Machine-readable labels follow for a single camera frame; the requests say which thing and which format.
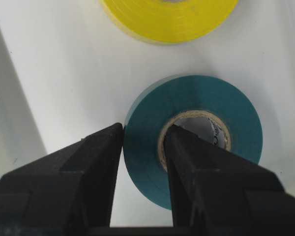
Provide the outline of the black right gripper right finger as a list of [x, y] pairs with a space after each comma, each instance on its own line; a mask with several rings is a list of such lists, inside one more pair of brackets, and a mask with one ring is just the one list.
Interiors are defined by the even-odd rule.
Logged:
[[174, 226], [199, 236], [295, 236], [295, 197], [274, 172], [176, 125], [164, 149]]

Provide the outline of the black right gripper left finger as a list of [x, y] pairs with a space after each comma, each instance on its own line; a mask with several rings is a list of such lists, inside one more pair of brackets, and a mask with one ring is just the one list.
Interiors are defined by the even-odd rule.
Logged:
[[0, 179], [0, 236], [85, 236], [108, 227], [123, 143], [115, 123]]

